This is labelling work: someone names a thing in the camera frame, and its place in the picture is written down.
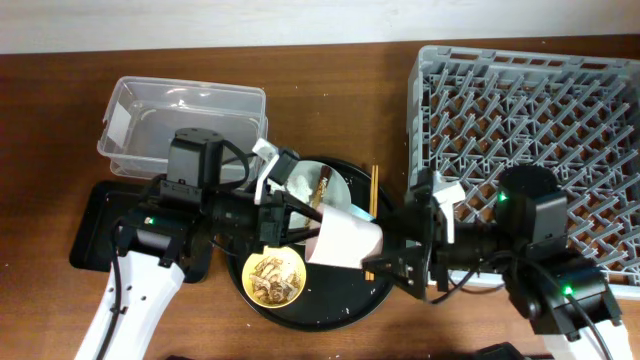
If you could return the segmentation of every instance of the dish rack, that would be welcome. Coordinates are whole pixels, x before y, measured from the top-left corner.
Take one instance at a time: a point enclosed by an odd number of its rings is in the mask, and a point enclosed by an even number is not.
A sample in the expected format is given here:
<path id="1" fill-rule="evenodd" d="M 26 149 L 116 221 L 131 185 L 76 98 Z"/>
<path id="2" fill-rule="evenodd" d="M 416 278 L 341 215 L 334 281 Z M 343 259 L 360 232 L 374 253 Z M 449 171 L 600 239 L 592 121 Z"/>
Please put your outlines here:
<path id="1" fill-rule="evenodd" d="M 438 170 L 466 192 L 458 221 L 492 222 L 502 170 L 547 167 L 568 194 L 569 246 L 640 299 L 640 62 L 426 46 L 408 95 L 409 186 Z"/>

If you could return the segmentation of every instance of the wooden table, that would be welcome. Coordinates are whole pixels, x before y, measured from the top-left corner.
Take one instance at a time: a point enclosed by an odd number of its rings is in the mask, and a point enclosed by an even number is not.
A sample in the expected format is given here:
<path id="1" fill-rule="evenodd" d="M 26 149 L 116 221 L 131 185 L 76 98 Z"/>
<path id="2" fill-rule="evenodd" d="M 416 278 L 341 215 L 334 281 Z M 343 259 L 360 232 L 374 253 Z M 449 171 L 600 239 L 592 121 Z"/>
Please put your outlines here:
<path id="1" fill-rule="evenodd" d="M 640 58 L 640 36 L 431 43 Z M 425 44 L 0 56 L 0 357 L 73 357 L 97 309 L 107 274 L 72 268 L 68 254 L 92 186 L 115 178 L 96 142 L 119 77 L 262 87 L 272 142 L 379 164 L 381 184 L 400 199 L 407 79 Z M 640 302 L 620 304 L 640 356 Z M 506 292 L 460 293 L 430 307 L 396 290 L 346 329 L 281 328 L 242 300 L 216 253 L 206 282 L 183 286 L 169 305 L 147 357 L 434 358 L 505 341 L 524 354 L 545 352 Z"/>

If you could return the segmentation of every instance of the wooden chopstick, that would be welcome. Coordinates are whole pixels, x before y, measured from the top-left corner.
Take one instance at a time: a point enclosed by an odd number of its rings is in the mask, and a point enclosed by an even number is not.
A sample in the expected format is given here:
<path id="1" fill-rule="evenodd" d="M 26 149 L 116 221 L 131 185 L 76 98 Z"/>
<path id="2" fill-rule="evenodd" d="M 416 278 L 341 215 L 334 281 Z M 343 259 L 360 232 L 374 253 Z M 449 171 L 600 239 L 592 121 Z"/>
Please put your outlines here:
<path id="1" fill-rule="evenodd" d="M 371 189 L 369 192 L 369 214 L 374 218 L 378 217 L 378 165 L 371 168 Z M 366 281 L 374 281 L 373 273 L 365 271 L 364 279 Z"/>

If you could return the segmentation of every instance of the green light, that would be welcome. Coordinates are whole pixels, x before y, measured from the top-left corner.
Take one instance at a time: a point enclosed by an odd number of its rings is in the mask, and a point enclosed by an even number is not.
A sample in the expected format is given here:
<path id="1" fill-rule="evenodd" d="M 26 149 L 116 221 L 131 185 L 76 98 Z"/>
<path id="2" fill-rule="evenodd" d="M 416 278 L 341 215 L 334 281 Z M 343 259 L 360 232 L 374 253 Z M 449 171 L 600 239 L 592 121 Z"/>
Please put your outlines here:
<path id="1" fill-rule="evenodd" d="M 572 295 L 573 294 L 573 289 L 571 288 L 571 286 L 566 285 L 564 288 L 562 288 L 562 293 L 564 295 Z"/>

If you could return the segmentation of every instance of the yellow bowl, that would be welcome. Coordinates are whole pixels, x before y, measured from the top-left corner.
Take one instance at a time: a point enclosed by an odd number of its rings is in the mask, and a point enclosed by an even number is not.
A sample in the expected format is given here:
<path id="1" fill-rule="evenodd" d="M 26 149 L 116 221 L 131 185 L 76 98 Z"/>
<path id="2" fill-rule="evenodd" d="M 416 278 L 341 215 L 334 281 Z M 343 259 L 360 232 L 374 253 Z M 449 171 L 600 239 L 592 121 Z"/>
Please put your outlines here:
<path id="1" fill-rule="evenodd" d="M 295 271 L 300 276 L 300 290 L 298 291 L 296 296 L 293 297 L 293 299 L 291 299 L 290 301 L 287 301 L 286 303 L 277 304 L 277 305 L 265 304 L 262 301 L 260 301 L 260 299 L 253 296 L 253 281 L 251 281 L 251 279 L 249 278 L 249 275 L 251 275 L 251 273 L 255 271 L 256 266 L 262 260 L 264 260 L 267 256 L 274 256 L 279 259 L 290 260 L 293 264 L 295 264 L 295 267 L 296 267 Z M 306 281 L 307 281 L 307 269 L 304 266 L 304 260 L 302 259 L 302 257 L 300 257 L 300 255 L 295 250 L 288 247 L 270 248 L 265 246 L 262 254 L 252 254 L 251 256 L 249 256 L 249 258 L 247 259 L 247 262 L 244 263 L 244 267 L 242 268 L 242 286 L 244 287 L 244 292 L 246 292 L 247 295 L 249 295 L 249 298 L 254 303 L 269 309 L 281 308 L 294 302 L 298 298 L 298 296 L 300 296 L 300 294 L 302 293 L 302 290 L 304 289 L 304 284 Z"/>

